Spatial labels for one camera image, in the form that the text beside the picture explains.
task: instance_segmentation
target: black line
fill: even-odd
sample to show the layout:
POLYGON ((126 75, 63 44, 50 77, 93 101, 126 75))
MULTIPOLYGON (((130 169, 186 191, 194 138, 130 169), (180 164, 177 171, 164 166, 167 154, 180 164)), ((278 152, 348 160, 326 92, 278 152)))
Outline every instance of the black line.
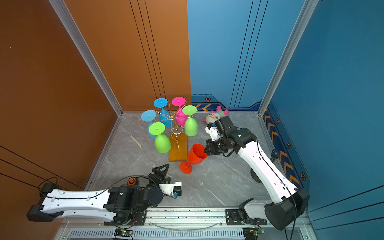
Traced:
POLYGON ((368 222, 368 221, 373 221, 373 220, 379 220, 379 219, 383 219, 383 218, 384 218, 384 217, 378 217, 378 218, 373 218, 373 219, 368 219, 368 220, 363 220, 363 221, 358 221, 358 222, 351 222, 351 223, 340 224, 340 225, 331 226, 331 227, 323 227, 323 228, 314 229, 314 230, 317 231, 317 230, 322 230, 322 229, 327 229, 327 228, 332 228, 332 227, 339 227, 339 226, 345 226, 345 225, 349 225, 349 224, 355 224, 355 223, 361 223, 361 222, 368 222))
POLYGON ((149 65, 148 65, 148 61, 147 61, 147 56, 145 55, 145 51, 144 51, 143 42, 141 41, 140 32, 139 32, 139 27, 137 26, 136 17, 135 17, 135 13, 133 12, 133 7, 132 7, 132 3, 131 3, 131 0, 129 0, 129 4, 131 5, 131 9, 132 9, 133 18, 134 18, 134 20, 135 20, 135 23, 136 23, 137 33, 139 34, 139 38, 140 38, 140 42, 141 42, 141 47, 143 48, 144 58, 145 58, 145 62, 147 63, 147 67, 148 67, 149 76, 150 76, 150 78, 151 78, 151 82, 152 82, 152 86, 153 86, 153 91, 155 92, 155 97, 157 98, 157 94, 156 94, 156 90, 155 90, 155 85, 153 85, 153 80, 152 80, 151 71, 149 70, 149 65))
POLYGON ((245 37, 246 37, 246 35, 247 35, 249 19, 251 18, 252 6, 253 6, 253 0, 252 0, 252 4, 251 4, 251 10, 249 11, 249 17, 248 17, 248 22, 247 22, 247 28, 245 29, 244 40, 243 40, 243 46, 242 46, 242 48, 241 48, 239 64, 238 64, 238 66, 237 66, 236 77, 235 77, 235 83, 233 84, 233 90, 232 90, 231 102, 229 103, 229 107, 231 107, 231 104, 232 104, 232 98, 233 98, 233 93, 235 92, 236 79, 237 79, 237 74, 238 74, 238 72, 239 72, 241 55, 243 54, 243 48, 244 48, 244 43, 245 43, 245 37))
POLYGON ((251 63, 252 63, 253 54, 255 53, 255 48, 256 48, 257 40, 259 39, 260 29, 262 28, 262 24, 263 24, 263 20, 264 20, 264 16, 265 16, 266 7, 268 6, 268 1, 269 1, 269 0, 267 0, 266 5, 265 5, 265 9, 264 9, 264 14, 263 14, 262 22, 261 22, 261 24, 260 24, 260 28, 259 28, 259 33, 257 34, 255 47, 253 48, 253 53, 252 53, 252 57, 251 57, 251 62, 249 63, 247 76, 245 77, 245 81, 244 81, 244 85, 243 85, 243 90, 242 90, 242 92, 241 92, 241 96, 240 96, 239 104, 238 104, 237 106, 240 106, 240 101, 241 101, 241 98, 242 98, 242 96, 243 96, 245 83, 247 82, 247 77, 248 77, 249 69, 251 68, 251 63))
MULTIPOLYGON (((333 214, 333 215, 328 216, 328 217, 333 217, 333 216, 340 215, 340 214, 344 214, 344 213, 347 213, 347 212, 352 212, 352 211, 356 211, 356 210, 359 210, 359 209, 364 209, 364 208, 366 208, 366 207, 371 207, 371 206, 379 205, 379 204, 382 204, 382 203, 384 203, 384 201, 383 201, 383 202, 378 202, 378 203, 375 203, 375 204, 371 204, 371 205, 368 205, 368 206, 364 206, 364 207, 359 207, 359 208, 356 208, 356 209, 353 209, 353 210, 349 210, 349 211, 341 212, 341 213, 339 213, 339 214, 333 214)), ((322 217, 322 218, 319 218, 319 219, 316 219, 316 220, 311 220, 311 222, 313 222, 313 221, 317 221, 317 220, 321 220, 321 219, 325 219, 325 218, 328 218, 328 217, 322 217)))
MULTIPOLYGON (((12 165, 12 166, 14 166, 14 167, 17 167, 18 169, 21 169, 21 170, 23 170, 23 171, 25 171, 25 172, 27 172, 27 173, 30 173, 30 174, 32 174, 32 175, 38 177, 38 178, 41 178, 41 179, 43 179, 43 180, 46 180, 45 178, 42 178, 42 177, 40 177, 40 176, 38 176, 38 175, 36 175, 36 174, 33 174, 33 173, 31 173, 31 172, 29 172, 29 171, 27 171, 27 170, 25 170, 25 169, 23 169, 23 168, 21 168, 21 167, 18 167, 18 166, 16 166, 16 165, 13 165, 12 163, 7 162, 6 160, 3 160, 3 159, 1 159, 1 158, 0 158, 0 160, 3 161, 3 162, 8 163, 9 165, 12 165)), ((68 189, 66 189, 66 188, 64 188, 64 187, 62 187, 62 186, 60 186, 60 185, 58 185, 58 184, 56 184, 56 185, 59 186, 59 187, 61 187, 61 188, 63 188, 63 189, 65 189, 65 190, 67 190, 67 191, 69 191, 68 189)))
POLYGON ((155 47, 155 54, 156 54, 156 58, 157 58, 157 65, 159 66, 159 72, 160 72, 161 84, 163 85, 164 96, 165 96, 165 98, 167 98, 166 90, 164 89, 163 77, 161 76, 161 69, 160 69, 160 64, 159 64, 159 57, 157 56, 157 50, 156 50, 156 45, 155 45, 155 39, 153 38, 152 26, 151 26, 151 21, 149 20, 149 14, 148 14, 148 8, 147 8, 147 2, 146 2, 146 0, 144 0, 144 3, 145 3, 145 8, 146 8, 146 10, 147 10, 149 27, 150 27, 150 29, 151 29, 152 40, 153 40, 153 46, 155 47))
POLYGON ((237 90, 237 94, 236 94, 235 105, 236 105, 237 96, 238 96, 238 94, 239 94, 239 90, 240 90, 240 86, 241 86, 241 79, 243 78, 243 74, 244 74, 244 68, 245 68, 245 65, 247 64, 247 58, 248 58, 248 53, 249 53, 249 47, 251 46, 252 37, 253 37, 253 31, 255 30, 256 21, 257 21, 257 16, 259 15, 259 10, 260 10, 260 5, 261 5, 261 3, 262 3, 262 2, 261 2, 261 0, 260 0, 259 8, 257 9, 257 13, 256 13, 255 24, 253 25, 253 29, 252 29, 251 40, 249 41, 249 45, 248 45, 247 55, 245 56, 245 62, 244 62, 243 71, 242 71, 242 73, 241 73, 241 77, 240 77, 239 88, 238 88, 238 90, 237 90))
POLYGON ((60 176, 59 176, 59 175, 57 175, 57 174, 54 174, 53 172, 49 171, 48 169, 45 169, 45 168, 43 168, 42 166, 39 166, 38 164, 36 164, 36 163, 34 163, 34 162, 32 162, 32 161, 30 161, 30 160, 26 159, 25 157, 22 157, 22 156, 20 156, 19 154, 15 153, 15 152, 12 152, 12 151, 11 151, 11 150, 9 150, 8 148, 5 148, 5 147, 3 147, 3 146, 1 146, 1 145, 0 145, 0 147, 2 147, 3 149, 5 149, 5 150, 7 150, 7 151, 9 151, 9 152, 11 152, 11 153, 13 153, 13 154, 15 154, 15 155, 16 155, 16 156, 18 156, 18 157, 21 157, 22 159, 24 159, 24 160, 26 160, 26 161, 28 161, 28 162, 30 162, 30 163, 32 163, 32 164, 34 164, 34 165, 36 165, 36 166, 40 167, 40 168, 42 168, 42 169, 46 170, 47 172, 50 172, 50 173, 52 173, 53 175, 56 175, 56 176, 58 176, 59 178, 61 178, 61 179, 65 180, 65 181, 67 181, 67 182, 69 182, 69 183, 71 183, 71 184, 75 185, 76 187, 79 187, 79 188, 83 189, 82 187, 80 187, 80 186, 77 186, 76 184, 74 184, 74 183, 72 183, 72 182, 70 182, 70 181, 66 180, 65 178, 63 178, 63 177, 60 177, 60 176))
POLYGON ((141 16, 141 21, 142 21, 142 23, 143 23, 143 28, 144 28, 145 38, 147 39, 147 44, 148 44, 148 49, 149 49, 149 55, 151 56, 151 61, 152 61, 153 71, 155 72, 155 77, 156 77, 157 87, 159 88, 160 97, 162 97, 162 96, 161 96, 161 91, 160 91, 160 86, 159 86, 159 81, 157 80, 157 74, 156 74, 155 64, 153 63, 153 58, 152 58, 152 53, 151 53, 151 47, 149 46, 149 41, 148 41, 148 37, 147 37, 147 31, 145 30, 145 25, 144 25, 143 15, 141 14, 141 9, 140 9, 139 0, 137 0, 137 5, 139 6, 139 11, 140 11, 140 16, 141 16))
POLYGON ((26 185, 29 185, 29 186, 32 186, 32 187, 35 187, 35 188, 37 188, 36 186, 33 186, 32 184, 29 184, 29 183, 27 183, 27 182, 23 182, 23 181, 21 181, 21 180, 18 180, 18 179, 14 178, 14 177, 10 177, 10 176, 8 176, 8 175, 5 175, 5 174, 3 174, 3 173, 0 173, 0 174, 1 174, 1 175, 3 175, 3 176, 6 176, 6 177, 12 178, 12 179, 14 179, 14 180, 16 180, 16 181, 19 181, 19 182, 25 183, 26 185))
POLYGON ((322 209, 323 207, 328 207, 328 206, 330 206, 330 205, 332 205, 332 204, 336 204, 336 203, 338 203, 338 202, 342 202, 342 201, 344 201, 344 200, 347 200, 347 199, 350 199, 350 198, 356 197, 356 196, 358 196, 358 195, 361 195, 361 194, 364 194, 364 193, 367 193, 367 192, 370 192, 370 191, 373 191, 373 190, 379 189, 379 188, 381 188, 381 187, 384 187, 384 185, 381 185, 381 186, 379 186, 379 187, 375 187, 375 188, 373 188, 373 189, 371 189, 371 190, 368 190, 368 191, 365 191, 365 192, 362 192, 362 193, 359 193, 359 194, 353 195, 352 197, 347 197, 347 198, 344 198, 344 199, 342 199, 342 200, 339 200, 339 201, 337 201, 337 202, 334 202, 334 203, 331 203, 331 204, 328 204, 328 205, 325 205, 325 206, 322 206, 322 207, 316 208, 316 209, 314 209, 314 210, 311 210, 311 211, 309 211, 309 212, 313 212, 313 211, 316 211, 316 210, 322 209))

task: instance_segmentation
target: plush toy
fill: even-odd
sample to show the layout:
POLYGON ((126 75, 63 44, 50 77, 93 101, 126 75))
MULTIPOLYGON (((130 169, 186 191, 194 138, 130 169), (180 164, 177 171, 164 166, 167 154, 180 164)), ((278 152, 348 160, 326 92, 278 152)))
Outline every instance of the plush toy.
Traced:
POLYGON ((216 108, 216 112, 215 111, 211 111, 210 114, 208 114, 208 116, 206 118, 203 119, 203 121, 206 122, 206 124, 209 124, 209 123, 214 123, 216 122, 217 120, 219 120, 220 118, 222 117, 225 117, 226 115, 228 115, 229 111, 228 110, 222 110, 220 106, 217 106, 216 108))
POLYGON ((228 110, 223 111, 220 106, 217 106, 216 113, 220 114, 221 117, 225 117, 226 115, 228 115, 229 111, 228 110))

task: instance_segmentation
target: marble floor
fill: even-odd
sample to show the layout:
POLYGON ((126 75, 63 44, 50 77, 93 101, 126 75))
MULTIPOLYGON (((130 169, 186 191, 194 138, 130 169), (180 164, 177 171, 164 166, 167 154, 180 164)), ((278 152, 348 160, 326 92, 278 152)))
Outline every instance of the marble floor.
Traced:
MULTIPOLYGON (((207 113, 198 112, 195 119, 199 123, 199 133, 188 137, 188 150, 196 143, 205 146, 209 135, 203 122, 207 113)), ((115 181, 129 175, 148 175, 153 167, 169 163, 168 175, 172 182, 182 182, 182 196, 177 199, 163 198, 159 206, 238 206, 249 198, 266 200, 269 194, 263 184, 250 176, 251 168, 237 154, 230 157, 209 156, 202 163, 193 165, 189 175, 179 169, 179 162, 168 162, 168 153, 156 151, 154 141, 147 134, 148 123, 140 119, 141 113, 125 112, 113 142, 108 149, 102 166, 93 182, 91 190, 105 189, 115 181), (142 145, 139 147, 130 137, 133 135, 142 145)), ((246 127, 255 134, 263 150, 270 155, 265 135, 259 125, 256 112, 230 112, 229 117, 237 127, 246 127)), ((116 184, 126 184, 123 180, 116 184)), ((141 184, 148 182, 140 179, 141 184)))

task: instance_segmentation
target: robotic arm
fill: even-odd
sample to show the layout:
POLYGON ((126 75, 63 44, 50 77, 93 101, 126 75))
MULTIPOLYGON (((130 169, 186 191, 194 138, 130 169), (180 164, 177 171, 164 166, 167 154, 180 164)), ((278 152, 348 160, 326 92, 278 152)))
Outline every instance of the robotic arm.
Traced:
POLYGON ((242 203, 239 215, 243 222, 250 223, 255 218, 268 219, 275 228, 283 230, 303 214, 308 205, 308 192, 298 190, 286 179, 263 152, 254 134, 247 128, 238 129, 228 116, 210 123, 205 130, 212 138, 207 140, 205 152, 225 157, 238 153, 251 166, 271 197, 272 203, 253 199, 242 203))
POLYGON ((47 183, 40 192, 40 201, 31 206, 29 221, 51 222, 54 218, 98 218, 108 225, 124 225, 137 213, 145 214, 148 207, 157 206, 168 195, 181 196, 181 182, 170 184, 166 179, 169 164, 153 168, 153 174, 129 178, 127 185, 89 192, 61 190, 47 183), (150 179, 145 187, 138 186, 138 178, 150 179))

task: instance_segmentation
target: plastic wine glass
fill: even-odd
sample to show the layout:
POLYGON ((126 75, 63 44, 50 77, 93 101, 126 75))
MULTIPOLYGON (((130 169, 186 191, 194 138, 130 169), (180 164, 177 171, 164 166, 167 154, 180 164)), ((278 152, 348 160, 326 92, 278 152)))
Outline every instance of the plastic wine glass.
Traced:
POLYGON ((153 105, 157 108, 161 108, 161 113, 160 116, 159 116, 159 120, 166 126, 166 127, 170 127, 171 125, 171 121, 170 119, 167 119, 169 118, 169 112, 167 110, 164 109, 164 107, 168 104, 168 100, 165 99, 165 98, 158 98, 155 100, 155 102, 153 103, 153 105))
MULTIPOLYGON (((193 115, 197 112, 197 108, 192 105, 185 106, 183 108, 183 113, 185 115, 193 115)), ((185 134, 189 137, 196 136, 199 133, 199 126, 197 124, 197 121, 193 118, 188 118, 185 121, 185 126, 184 126, 185 134)))
POLYGON ((156 118, 156 112, 153 110, 147 110, 141 114, 141 120, 144 122, 149 122, 149 125, 147 127, 147 132, 149 134, 149 137, 152 140, 156 139, 156 135, 153 135, 149 132, 149 127, 153 124, 153 120, 156 118))
POLYGON ((205 147, 201 144, 195 144, 192 146, 188 153, 188 161, 180 163, 180 170, 184 174, 190 174, 192 172, 192 164, 196 165, 201 163, 207 158, 207 154, 204 152, 205 147))
POLYGON ((183 113, 183 111, 181 110, 181 106, 183 106, 186 102, 187 101, 183 97, 175 97, 172 100, 172 104, 174 106, 179 107, 179 109, 177 110, 177 113, 176 113, 176 122, 177 122, 178 125, 180 125, 182 127, 184 127, 185 121, 188 119, 188 116, 185 115, 183 113))
POLYGON ((155 138, 156 150, 159 153, 167 153, 172 147, 169 138, 162 134, 166 127, 162 122, 155 122, 149 127, 149 132, 153 135, 157 135, 155 138))

